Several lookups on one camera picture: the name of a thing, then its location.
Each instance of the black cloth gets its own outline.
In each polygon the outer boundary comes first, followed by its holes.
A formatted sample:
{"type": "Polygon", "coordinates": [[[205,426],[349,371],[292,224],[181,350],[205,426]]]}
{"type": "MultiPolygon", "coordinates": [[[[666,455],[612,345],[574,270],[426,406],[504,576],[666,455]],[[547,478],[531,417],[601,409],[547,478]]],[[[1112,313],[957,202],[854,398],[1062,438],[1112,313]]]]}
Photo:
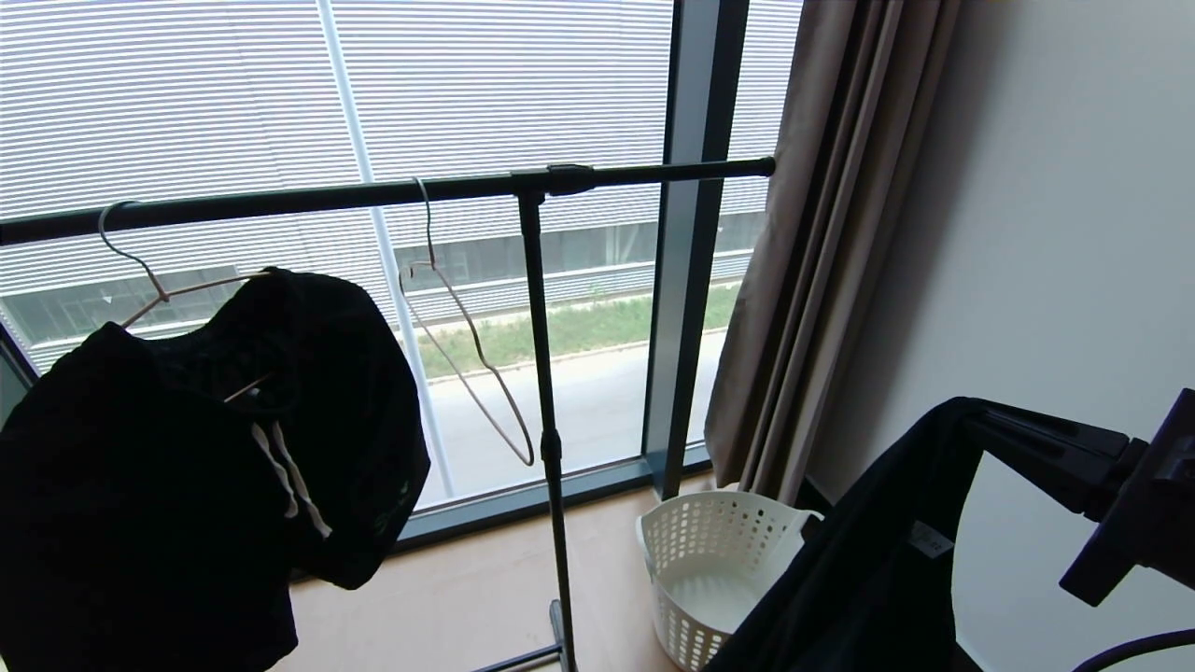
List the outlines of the black cloth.
{"type": "Polygon", "coordinates": [[[889,447],[705,672],[949,670],[952,540],[982,456],[955,428],[979,411],[951,399],[889,447]]]}
{"type": "Polygon", "coordinates": [[[348,588],[378,569],[429,470],[413,378],[363,289],[269,270],[184,336],[105,324],[13,409],[11,672],[268,670],[296,644],[292,568],[348,588]],[[327,538],[301,502],[284,517],[286,460],[252,435],[275,423],[327,538]]]}

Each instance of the corrugated metal facade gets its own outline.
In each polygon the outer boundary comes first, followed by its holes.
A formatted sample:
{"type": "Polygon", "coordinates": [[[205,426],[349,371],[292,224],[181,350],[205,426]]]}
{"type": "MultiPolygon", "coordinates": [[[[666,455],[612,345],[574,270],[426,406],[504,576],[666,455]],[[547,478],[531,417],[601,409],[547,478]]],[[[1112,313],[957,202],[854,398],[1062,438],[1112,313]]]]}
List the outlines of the corrugated metal facade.
{"type": "MultiPolygon", "coordinates": [[[[660,160],[672,2],[348,1],[333,7],[378,179],[660,160]]],[[[771,153],[799,4],[753,0],[734,158],[771,153]]],[[[0,216],[358,181],[312,0],[0,2],[0,216]]],[[[762,210],[766,182],[728,182],[724,213],[762,210]]],[[[651,221],[657,187],[550,201],[546,230],[651,221]]],[[[397,245],[422,206],[386,208],[397,245]]],[[[160,271],[234,264],[364,286],[393,317],[363,210],[117,234],[160,271]]],[[[435,204],[440,242],[517,233],[511,198],[435,204]]],[[[716,276],[747,253],[719,255],[716,276]]],[[[98,237],[0,248],[2,297],[137,269],[98,237]]],[[[651,285],[650,264],[558,274],[552,298],[651,285]]],[[[466,287],[478,310],[526,305],[521,281],[466,287]]],[[[412,295],[443,317],[440,292],[412,295]]],[[[20,338],[8,314],[0,314],[20,338]]],[[[179,331],[192,325],[179,325],[179,331]]],[[[72,343],[23,343],[44,368],[72,343]]]]}

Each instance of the curb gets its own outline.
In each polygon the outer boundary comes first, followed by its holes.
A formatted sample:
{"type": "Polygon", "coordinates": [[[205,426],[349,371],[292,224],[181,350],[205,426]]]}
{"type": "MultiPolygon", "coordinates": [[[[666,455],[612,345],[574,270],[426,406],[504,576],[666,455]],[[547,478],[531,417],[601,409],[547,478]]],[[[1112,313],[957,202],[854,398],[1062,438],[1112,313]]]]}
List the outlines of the curb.
{"type": "MultiPolygon", "coordinates": [[[[705,336],[710,336],[712,334],[721,334],[721,332],[723,332],[725,330],[727,330],[725,326],[716,326],[713,329],[704,329],[704,330],[701,330],[701,336],[705,337],[705,336]]],[[[581,359],[581,358],[589,358],[589,356],[596,356],[596,355],[609,355],[609,354],[613,354],[613,353],[621,353],[623,350],[630,350],[632,348],[642,348],[643,346],[648,346],[650,343],[651,343],[650,340],[648,340],[648,341],[635,341],[635,342],[631,342],[631,343],[619,343],[618,346],[606,346],[605,348],[598,348],[596,350],[583,350],[583,352],[580,352],[580,353],[568,353],[568,354],[564,354],[564,355],[557,355],[557,356],[552,358],[551,362],[552,364],[557,364],[557,362],[570,361],[570,360],[581,359]]],[[[508,372],[519,371],[519,369],[522,369],[522,368],[532,368],[534,366],[535,366],[535,361],[534,360],[528,360],[528,361],[520,361],[520,362],[515,362],[515,364],[508,364],[508,365],[504,365],[504,366],[498,366],[496,368],[498,369],[498,373],[508,373],[508,372]]],[[[464,374],[464,378],[466,380],[468,380],[468,379],[472,379],[472,378],[477,378],[479,375],[489,375],[489,374],[490,374],[489,369],[486,369],[486,368],[478,368],[478,369],[473,369],[473,371],[466,371],[465,374],[464,374]]],[[[430,387],[431,385],[435,385],[437,383],[448,383],[451,380],[459,380],[459,378],[456,378],[455,373],[449,373],[448,375],[437,375],[435,378],[429,378],[428,379],[428,386],[430,387]]]]}

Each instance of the drawstring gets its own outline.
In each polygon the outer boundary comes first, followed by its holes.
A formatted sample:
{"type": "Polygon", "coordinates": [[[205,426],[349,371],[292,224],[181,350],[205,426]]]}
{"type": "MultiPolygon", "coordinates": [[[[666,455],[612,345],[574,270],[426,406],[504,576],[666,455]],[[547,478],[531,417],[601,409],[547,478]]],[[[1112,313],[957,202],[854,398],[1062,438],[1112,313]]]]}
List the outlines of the drawstring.
{"type": "Polygon", "coordinates": [[[270,460],[270,465],[274,466],[274,475],[277,477],[278,483],[282,484],[282,489],[287,493],[287,512],[283,514],[286,518],[294,518],[299,514],[299,503],[295,502],[295,490],[299,491],[299,499],[302,500],[304,507],[307,509],[307,515],[311,517],[312,525],[319,531],[319,536],[327,538],[332,533],[332,529],[324,523],[324,517],[319,514],[319,507],[315,502],[311,501],[311,494],[307,491],[307,483],[302,479],[302,474],[299,472],[299,465],[295,464],[294,459],[290,457],[290,451],[287,450],[286,440],[282,438],[282,427],[275,422],[270,428],[274,434],[274,444],[277,446],[278,452],[282,453],[282,459],[287,463],[283,468],[278,464],[278,460],[274,459],[274,453],[270,451],[270,441],[265,438],[265,432],[262,430],[261,426],[253,423],[250,426],[249,432],[253,435],[253,441],[257,442],[257,447],[262,448],[265,453],[265,458],[270,460]],[[294,488],[290,487],[290,481],[294,481],[294,488]]]}

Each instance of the clothing tag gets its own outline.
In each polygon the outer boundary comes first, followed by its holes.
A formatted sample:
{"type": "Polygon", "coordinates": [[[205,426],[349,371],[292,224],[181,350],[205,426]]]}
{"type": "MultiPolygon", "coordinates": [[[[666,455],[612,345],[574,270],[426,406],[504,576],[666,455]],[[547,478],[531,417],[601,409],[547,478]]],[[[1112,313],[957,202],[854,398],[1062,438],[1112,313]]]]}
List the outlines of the clothing tag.
{"type": "Polygon", "coordinates": [[[955,543],[943,536],[942,532],[920,520],[913,521],[913,531],[908,534],[908,543],[930,558],[938,557],[955,548],[955,543]]]}

